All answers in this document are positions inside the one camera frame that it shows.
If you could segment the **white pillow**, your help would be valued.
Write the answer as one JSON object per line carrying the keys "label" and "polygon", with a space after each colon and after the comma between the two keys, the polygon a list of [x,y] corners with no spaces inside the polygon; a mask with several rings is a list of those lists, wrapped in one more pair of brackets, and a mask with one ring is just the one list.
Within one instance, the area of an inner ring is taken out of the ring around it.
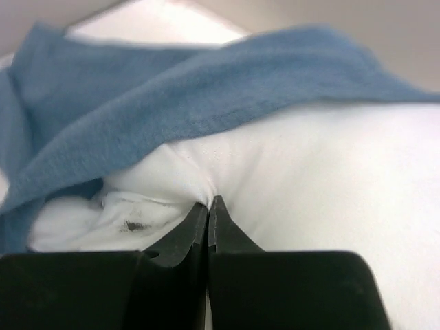
{"label": "white pillow", "polygon": [[193,204],[223,197],[265,250],[349,250],[371,266],[394,329],[439,328],[439,105],[291,107],[163,144],[91,200],[45,204],[38,252],[142,250]]}

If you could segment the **blue pillowcase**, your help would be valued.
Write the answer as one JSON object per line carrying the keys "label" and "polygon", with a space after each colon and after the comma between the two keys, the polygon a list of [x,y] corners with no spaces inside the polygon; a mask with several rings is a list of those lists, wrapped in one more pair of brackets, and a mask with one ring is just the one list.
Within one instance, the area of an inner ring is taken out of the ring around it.
{"label": "blue pillowcase", "polygon": [[438,102],[361,45],[306,25],[222,47],[80,43],[35,25],[1,70],[1,253],[23,253],[50,197],[91,197],[102,178],[173,140],[323,100]]}

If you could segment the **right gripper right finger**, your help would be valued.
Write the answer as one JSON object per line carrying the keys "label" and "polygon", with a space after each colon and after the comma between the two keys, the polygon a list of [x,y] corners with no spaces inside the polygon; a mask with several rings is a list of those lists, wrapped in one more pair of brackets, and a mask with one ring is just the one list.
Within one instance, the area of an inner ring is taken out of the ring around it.
{"label": "right gripper right finger", "polygon": [[389,329],[370,267],[346,251],[266,252],[233,222],[222,197],[208,220],[215,329]]}

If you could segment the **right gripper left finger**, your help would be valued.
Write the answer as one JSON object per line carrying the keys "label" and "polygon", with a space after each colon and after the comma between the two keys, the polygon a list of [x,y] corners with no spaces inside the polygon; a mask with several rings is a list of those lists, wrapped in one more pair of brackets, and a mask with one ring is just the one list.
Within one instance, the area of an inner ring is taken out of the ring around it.
{"label": "right gripper left finger", "polygon": [[207,208],[142,251],[1,258],[2,329],[203,329]]}

